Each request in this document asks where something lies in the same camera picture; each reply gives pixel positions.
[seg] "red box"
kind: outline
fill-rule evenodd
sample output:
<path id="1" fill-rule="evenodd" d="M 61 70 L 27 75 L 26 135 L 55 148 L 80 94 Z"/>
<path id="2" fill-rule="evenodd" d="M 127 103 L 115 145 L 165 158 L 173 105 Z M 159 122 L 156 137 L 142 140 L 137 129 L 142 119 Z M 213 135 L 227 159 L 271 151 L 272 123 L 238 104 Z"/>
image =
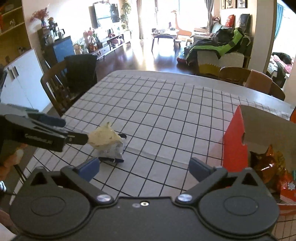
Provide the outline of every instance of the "red box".
<path id="1" fill-rule="evenodd" d="M 240 172 L 249 166 L 250 151 L 265 153 L 272 144 L 281 151 L 288 171 L 296 170 L 296 124 L 266 111 L 241 105 L 224 134 L 223 167 Z M 296 214 L 296 205 L 279 204 L 282 215 Z"/>

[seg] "dried flower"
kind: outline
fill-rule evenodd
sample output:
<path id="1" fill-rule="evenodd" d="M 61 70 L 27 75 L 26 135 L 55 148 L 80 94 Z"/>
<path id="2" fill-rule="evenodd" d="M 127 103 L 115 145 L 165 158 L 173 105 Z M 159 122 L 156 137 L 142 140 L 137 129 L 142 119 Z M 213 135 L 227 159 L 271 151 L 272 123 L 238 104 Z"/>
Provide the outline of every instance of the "dried flower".
<path id="1" fill-rule="evenodd" d="M 45 9 L 41 9 L 37 12 L 34 12 L 31 19 L 30 19 L 30 22 L 33 22 L 37 19 L 39 19 L 40 21 L 44 21 L 45 18 L 47 18 L 49 16 L 49 12 L 47 11 L 47 8 Z"/>

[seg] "human hand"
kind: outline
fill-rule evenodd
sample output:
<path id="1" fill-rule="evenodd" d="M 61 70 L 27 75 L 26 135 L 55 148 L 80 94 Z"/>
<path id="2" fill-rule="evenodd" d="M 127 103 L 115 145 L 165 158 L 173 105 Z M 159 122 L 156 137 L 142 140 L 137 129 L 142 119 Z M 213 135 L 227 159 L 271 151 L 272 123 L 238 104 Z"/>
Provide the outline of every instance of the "human hand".
<path id="1" fill-rule="evenodd" d="M 20 163 L 22 156 L 24 155 L 23 149 L 25 149 L 26 147 L 26 144 L 21 144 L 21 146 L 15 151 L 15 153 L 9 156 L 4 161 L 3 166 L 0 166 L 0 181 L 5 180 L 12 166 Z"/>

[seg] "grid pattern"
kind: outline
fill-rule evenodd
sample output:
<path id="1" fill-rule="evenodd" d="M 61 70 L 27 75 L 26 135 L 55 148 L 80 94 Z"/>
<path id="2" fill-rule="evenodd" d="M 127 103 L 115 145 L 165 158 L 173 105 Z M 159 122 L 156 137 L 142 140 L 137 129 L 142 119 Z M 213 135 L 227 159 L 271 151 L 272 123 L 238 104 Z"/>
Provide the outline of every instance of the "grid pattern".
<path id="1" fill-rule="evenodd" d="M 91 181 L 96 187 L 114 198 L 175 198 L 197 184 L 188 172 L 191 157 L 212 167 L 221 165 L 223 134 L 240 104 L 288 119 L 285 113 L 218 90 L 114 73 L 84 94 L 63 118 L 70 130 L 89 133 L 110 122 L 115 131 L 128 136 L 125 161 L 102 162 L 100 172 Z M 48 170 L 77 166 L 97 154 L 88 144 L 66 145 L 62 153 L 38 149 L 25 173 L 29 175 L 37 166 Z M 282 230 L 283 235 L 278 237 L 285 238 L 287 232 L 284 234 L 285 227 L 281 229 L 281 225 L 277 225 L 275 233 Z M 291 230 L 296 234 L 296 223 Z"/>

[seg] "picture frame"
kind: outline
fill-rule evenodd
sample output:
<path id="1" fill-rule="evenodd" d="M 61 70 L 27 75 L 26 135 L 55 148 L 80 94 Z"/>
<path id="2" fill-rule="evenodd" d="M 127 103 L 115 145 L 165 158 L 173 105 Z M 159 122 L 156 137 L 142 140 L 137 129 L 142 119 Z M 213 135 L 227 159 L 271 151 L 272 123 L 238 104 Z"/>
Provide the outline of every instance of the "picture frame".
<path id="1" fill-rule="evenodd" d="M 236 0 L 226 0 L 225 7 L 226 7 L 226 9 L 236 8 Z"/>
<path id="2" fill-rule="evenodd" d="M 220 0 L 221 2 L 221 9 L 225 9 L 225 6 L 226 6 L 226 0 Z"/>
<path id="3" fill-rule="evenodd" d="M 248 8 L 248 0 L 237 0 L 237 8 Z"/>

